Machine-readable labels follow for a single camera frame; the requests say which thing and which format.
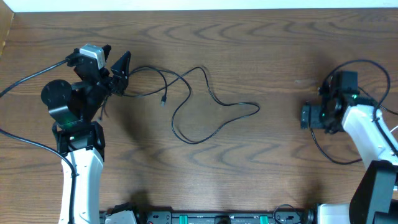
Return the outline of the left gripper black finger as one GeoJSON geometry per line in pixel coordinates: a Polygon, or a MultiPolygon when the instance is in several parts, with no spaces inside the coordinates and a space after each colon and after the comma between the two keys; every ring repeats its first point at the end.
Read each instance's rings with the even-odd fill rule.
{"type": "Polygon", "coordinates": [[[129,84],[129,65],[131,53],[126,51],[124,55],[111,67],[111,89],[113,93],[124,93],[129,84]]]}
{"type": "Polygon", "coordinates": [[[111,46],[107,44],[107,45],[103,46],[102,49],[104,52],[104,59],[107,60],[109,57],[109,53],[111,51],[111,46]]]}

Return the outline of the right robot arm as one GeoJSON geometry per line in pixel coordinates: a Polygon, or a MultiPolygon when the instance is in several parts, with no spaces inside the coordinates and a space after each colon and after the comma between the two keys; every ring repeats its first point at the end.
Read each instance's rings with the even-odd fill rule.
{"type": "Polygon", "coordinates": [[[376,101],[360,95],[357,72],[344,70],[333,72],[318,93],[319,105],[302,108],[301,128],[346,132],[366,172],[349,203],[319,204],[305,222],[397,223],[397,201],[392,198],[397,190],[397,141],[376,101]]]}

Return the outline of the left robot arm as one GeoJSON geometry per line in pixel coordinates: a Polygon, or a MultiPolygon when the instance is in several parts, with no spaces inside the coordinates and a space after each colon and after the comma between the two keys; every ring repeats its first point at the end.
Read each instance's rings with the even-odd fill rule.
{"type": "Polygon", "coordinates": [[[130,51],[105,67],[111,46],[86,44],[66,56],[80,82],[53,80],[41,99],[54,119],[57,152],[63,156],[60,223],[99,223],[99,189],[104,167],[105,139],[94,120],[111,95],[123,95],[129,83],[130,51]]]}

